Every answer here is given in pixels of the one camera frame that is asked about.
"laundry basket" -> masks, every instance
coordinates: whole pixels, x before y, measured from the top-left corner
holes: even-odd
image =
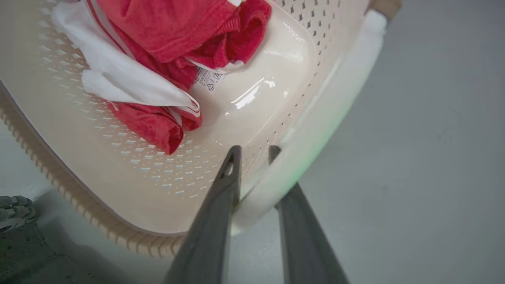
[[[351,107],[401,1],[273,0],[250,64],[190,91],[204,124],[172,155],[84,92],[87,63],[53,27],[56,4],[0,4],[1,118],[79,214],[116,243],[160,257],[177,251],[233,145],[242,146],[234,232],[282,198]],[[283,148],[271,166],[269,145]]]

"care label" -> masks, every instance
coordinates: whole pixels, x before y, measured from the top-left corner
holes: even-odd
[[[224,74],[214,73],[204,68],[198,68],[196,76],[196,84],[203,87],[209,93],[214,93],[214,90],[221,84],[224,79]]]

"gray floor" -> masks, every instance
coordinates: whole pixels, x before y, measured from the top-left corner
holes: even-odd
[[[405,0],[356,104],[300,181],[352,283],[504,283],[505,2]],[[121,283],[170,259],[106,240],[0,127],[2,194]],[[277,215],[232,240],[229,283],[282,283]]]

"basket bottom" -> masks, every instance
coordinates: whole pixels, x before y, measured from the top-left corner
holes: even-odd
[[[311,35],[272,4],[272,17],[255,56],[222,81],[214,77],[190,90],[204,116],[202,127],[188,133],[190,138],[222,148],[218,151],[223,157],[233,145],[245,151],[265,148],[267,140],[273,143],[281,134],[285,119],[294,119],[291,110],[312,79],[315,61]]]

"white stripe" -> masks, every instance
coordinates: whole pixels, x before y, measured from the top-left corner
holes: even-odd
[[[177,124],[179,124],[180,126],[182,126],[182,118],[181,118],[181,115],[178,114],[177,112],[173,111],[172,108],[166,108],[168,110],[168,112],[170,112],[170,114],[174,117],[175,121],[177,121]]]
[[[195,60],[192,60],[192,59],[189,59],[189,58],[186,58],[187,61],[195,64],[196,66],[200,67],[200,68],[203,68],[207,71],[211,71],[213,73],[218,73],[218,74],[226,74],[226,73],[229,73],[230,71],[233,71],[237,68],[240,68],[242,66],[244,66],[244,62],[242,60],[237,60],[233,63],[231,62],[228,62],[228,64],[226,64],[225,67],[220,67],[220,68],[217,68],[217,69],[212,69],[202,63],[198,63],[196,62]]]
[[[93,5],[93,8],[96,13],[96,17],[100,21],[100,24],[104,27],[105,31],[111,35],[112,39],[115,40],[118,45],[121,47],[122,50],[128,55],[131,59],[135,59],[135,56],[133,56],[133,53],[131,50],[126,46],[124,41],[119,37],[118,33],[114,30],[112,27],[111,23],[109,22],[109,19],[107,18],[107,15],[102,11],[100,8],[100,5],[96,2],[96,0],[91,0],[91,4]]]

